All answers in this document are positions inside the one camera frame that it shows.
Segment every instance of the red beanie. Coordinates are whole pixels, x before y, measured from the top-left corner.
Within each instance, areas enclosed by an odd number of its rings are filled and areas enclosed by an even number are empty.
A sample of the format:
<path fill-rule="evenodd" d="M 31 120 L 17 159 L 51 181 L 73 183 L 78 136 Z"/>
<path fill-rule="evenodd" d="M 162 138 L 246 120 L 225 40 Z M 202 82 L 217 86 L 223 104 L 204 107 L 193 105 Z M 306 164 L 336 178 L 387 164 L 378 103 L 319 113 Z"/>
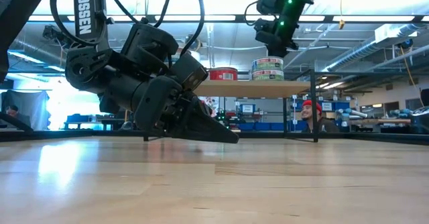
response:
<path fill-rule="evenodd" d="M 312 105 L 311 100 L 304 101 L 304 103 L 302 104 L 302 106 L 307 106 L 307 105 L 308 106 Z M 316 109 L 320 111 L 320 114 L 322 114 L 322 106 L 320 106 L 319 103 L 316 103 Z"/>

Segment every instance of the stacked cans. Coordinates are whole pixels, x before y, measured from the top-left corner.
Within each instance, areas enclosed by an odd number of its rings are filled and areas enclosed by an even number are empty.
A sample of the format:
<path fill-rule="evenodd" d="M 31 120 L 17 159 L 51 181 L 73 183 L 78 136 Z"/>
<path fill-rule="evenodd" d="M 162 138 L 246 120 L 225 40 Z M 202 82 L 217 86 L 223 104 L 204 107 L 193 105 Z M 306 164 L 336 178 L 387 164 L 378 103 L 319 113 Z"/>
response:
<path fill-rule="evenodd" d="M 283 59 L 270 56 L 254 60 L 252 80 L 284 80 Z"/>

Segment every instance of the wooden tabletop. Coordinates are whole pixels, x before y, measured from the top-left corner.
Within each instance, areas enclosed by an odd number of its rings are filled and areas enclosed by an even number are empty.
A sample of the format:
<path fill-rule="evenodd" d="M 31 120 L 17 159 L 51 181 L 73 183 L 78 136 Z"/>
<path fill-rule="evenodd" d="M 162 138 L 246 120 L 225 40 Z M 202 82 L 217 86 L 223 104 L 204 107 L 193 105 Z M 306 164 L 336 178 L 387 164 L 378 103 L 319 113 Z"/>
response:
<path fill-rule="evenodd" d="M 82 137 L 0 144 L 0 223 L 427 223 L 429 148 Z"/>
<path fill-rule="evenodd" d="M 198 96 L 286 98 L 310 88 L 309 82 L 271 80 L 206 80 Z"/>

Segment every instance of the paint can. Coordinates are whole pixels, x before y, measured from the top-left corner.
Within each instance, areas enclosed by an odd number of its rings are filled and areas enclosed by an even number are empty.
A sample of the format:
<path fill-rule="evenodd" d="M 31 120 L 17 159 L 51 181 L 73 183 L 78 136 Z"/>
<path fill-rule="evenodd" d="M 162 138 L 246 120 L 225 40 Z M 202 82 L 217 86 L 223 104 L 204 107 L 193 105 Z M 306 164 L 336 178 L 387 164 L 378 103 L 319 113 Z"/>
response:
<path fill-rule="evenodd" d="M 269 56 L 256 59 L 252 62 L 252 71 L 257 70 L 283 70 L 283 59 Z"/>
<path fill-rule="evenodd" d="M 237 80 L 238 70 L 232 67 L 211 68 L 208 70 L 210 80 Z"/>
<path fill-rule="evenodd" d="M 252 72 L 252 80 L 284 80 L 283 70 L 256 70 Z"/>

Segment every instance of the wooden shelf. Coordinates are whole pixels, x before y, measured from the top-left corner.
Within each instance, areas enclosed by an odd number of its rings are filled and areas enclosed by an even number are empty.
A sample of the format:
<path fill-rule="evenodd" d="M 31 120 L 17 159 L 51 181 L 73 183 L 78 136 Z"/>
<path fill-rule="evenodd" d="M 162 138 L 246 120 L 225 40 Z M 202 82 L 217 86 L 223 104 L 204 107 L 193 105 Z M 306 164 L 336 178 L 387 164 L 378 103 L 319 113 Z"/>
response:
<path fill-rule="evenodd" d="M 206 80 L 194 92 L 203 97 L 286 98 L 309 88 L 309 82 L 297 81 Z"/>

